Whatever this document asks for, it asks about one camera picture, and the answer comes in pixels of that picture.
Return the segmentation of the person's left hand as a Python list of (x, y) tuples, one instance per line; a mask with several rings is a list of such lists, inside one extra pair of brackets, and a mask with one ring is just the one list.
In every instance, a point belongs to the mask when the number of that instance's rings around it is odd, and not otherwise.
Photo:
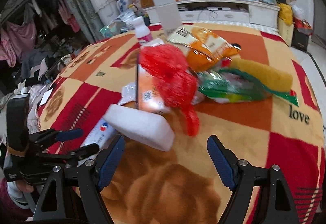
[(16, 186), (17, 186), (18, 190), (23, 192), (23, 193), (32, 193), (34, 191), (34, 187), (29, 185), (24, 180), (18, 180), (15, 183), (16, 183)]

